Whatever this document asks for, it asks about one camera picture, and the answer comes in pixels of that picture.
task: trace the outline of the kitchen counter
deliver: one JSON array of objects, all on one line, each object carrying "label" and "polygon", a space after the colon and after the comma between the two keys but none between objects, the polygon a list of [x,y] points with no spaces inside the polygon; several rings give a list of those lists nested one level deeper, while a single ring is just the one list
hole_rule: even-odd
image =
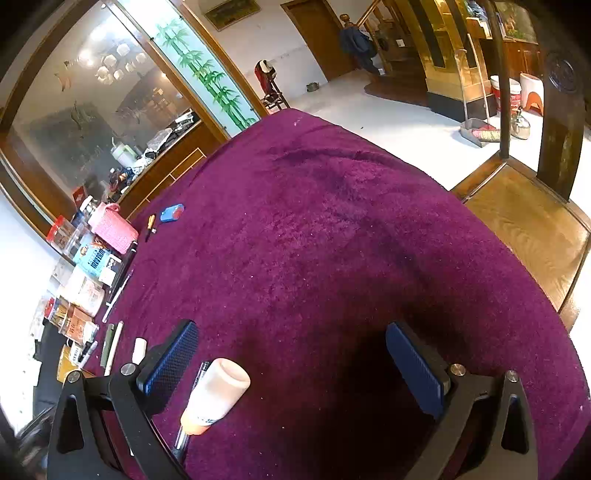
[{"label": "kitchen counter", "polygon": [[121,215],[131,218],[141,207],[147,205],[195,165],[204,161],[207,155],[219,146],[220,142],[207,126],[198,120],[182,137],[158,155],[125,190],[117,201]]}]

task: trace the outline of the wooden chair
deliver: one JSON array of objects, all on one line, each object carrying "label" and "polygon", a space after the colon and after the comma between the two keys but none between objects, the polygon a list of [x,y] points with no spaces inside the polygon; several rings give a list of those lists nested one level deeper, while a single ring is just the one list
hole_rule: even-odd
[{"label": "wooden chair", "polygon": [[279,87],[275,83],[277,72],[274,67],[270,66],[266,60],[261,60],[255,66],[255,75],[261,84],[262,91],[265,93],[261,102],[263,102],[268,110],[275,107],[282,110],[281,105],[290,108],[290,104],[287,103],[282,91],[279,90]]}]

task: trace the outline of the pink knitted holder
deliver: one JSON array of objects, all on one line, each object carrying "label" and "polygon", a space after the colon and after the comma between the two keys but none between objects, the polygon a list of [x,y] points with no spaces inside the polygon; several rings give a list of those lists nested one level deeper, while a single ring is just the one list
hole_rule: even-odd
[{"label": "pink knitted holder", "polygon": [[88,223],[96,233],[119,253],[124,254],[131,242],[138,239],[139,233],[119,213],[119,205],[101,203]]}]

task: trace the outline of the purple carpet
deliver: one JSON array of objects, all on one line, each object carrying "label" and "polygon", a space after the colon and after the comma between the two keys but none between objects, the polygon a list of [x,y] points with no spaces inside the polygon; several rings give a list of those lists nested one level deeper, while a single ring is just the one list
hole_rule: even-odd
[{"label": "purple carpet", "polygon": [[[154,418],[169,444],[202,360],[249,372],[236,407],[192,440],[193,478],[400,478],[432,423],[387,354],[397,319],[450,363],[519,372],[540,479],[571,454],[591,406],[560,318],[517,258],[423,172],[292,109],[224,145],[134,225],[176,203],[184,215],[142,240],[110,322],[125,322],[116,367],[137,336],[154,346],[182,318],[200,328],[194,361]],[[96,356],[89,367],[101,372]]]}]

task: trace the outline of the tiled floor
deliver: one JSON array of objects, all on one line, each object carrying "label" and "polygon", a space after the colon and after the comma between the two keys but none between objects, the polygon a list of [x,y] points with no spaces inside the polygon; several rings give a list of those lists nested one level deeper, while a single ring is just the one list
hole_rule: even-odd
[{"label": "tiled floor", "polygon": [[[363,71],[347,75],[306,93],[290,102],[297,108],[340,125],[427,173],[448,190],[479,167],[498,150],[498,144],[479,148],[461,137],[459,123],[425,107],[393,102],[367,95],[369,83]],[[531,123],[527,140],[511,139],[510,153],[537,170],[543,119],[533,113],[524,116]],[[500,125],[498,116],[491,123]],[[585,132],[583,149],[571,200],[591,216],[591,134]],[[576,293],[581,308],[571,331],[587,380],[591,382],[591,300],[582,292],[591,291],[591,260],[586,262]]]}]

